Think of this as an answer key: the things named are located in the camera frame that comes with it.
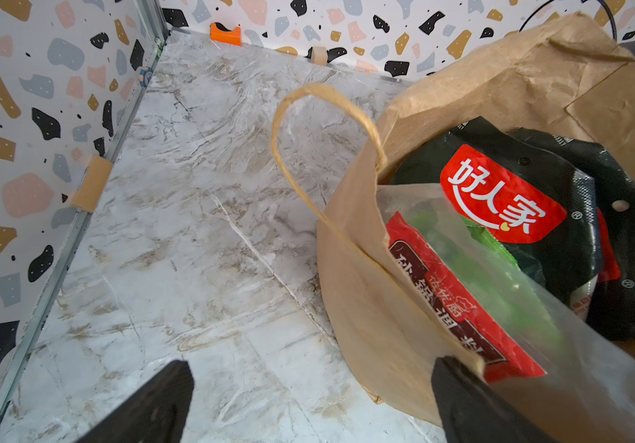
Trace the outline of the clear red condiment packet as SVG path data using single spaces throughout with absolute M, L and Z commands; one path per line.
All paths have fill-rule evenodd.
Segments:
M 635 359 L 472 238 L 437 184 L 380 186 L 393 256 L 485 381 L 561 442 L 635 442 Z

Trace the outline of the green seaweed condiment packet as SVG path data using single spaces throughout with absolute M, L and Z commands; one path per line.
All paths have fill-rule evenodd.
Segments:
M 605 267 L 594 179 L 483 117 L 424 143 L 391 177 L 394 185 L 430 183 L 564 304 Z

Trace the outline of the brown paper bag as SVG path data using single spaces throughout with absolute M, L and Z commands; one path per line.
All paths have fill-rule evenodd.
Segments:
M 450 442 L 635 442 L 635 56 L 583 14 L 472 52 L 378 120 L 317 210 L 322 297 L 374 402 Z

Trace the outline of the dark green condiment packet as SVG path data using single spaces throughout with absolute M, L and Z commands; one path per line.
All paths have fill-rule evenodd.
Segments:
M 610 341 L 635 341 L 635 183 L 599 144 L 525 128 L 511 136 L 559 155 L 594 179 L 604 268 L 587 323 Z

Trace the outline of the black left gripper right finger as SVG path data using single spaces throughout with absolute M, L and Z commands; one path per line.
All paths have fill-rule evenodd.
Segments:
M 553 440 L 453 356 L 436 360 L 431 385 L 448 443 Z

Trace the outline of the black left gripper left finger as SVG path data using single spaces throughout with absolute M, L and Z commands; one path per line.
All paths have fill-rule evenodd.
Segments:
M 179 442 L 193 391 L 194 378 L 189 363 L 172 361 L 79 440 Z

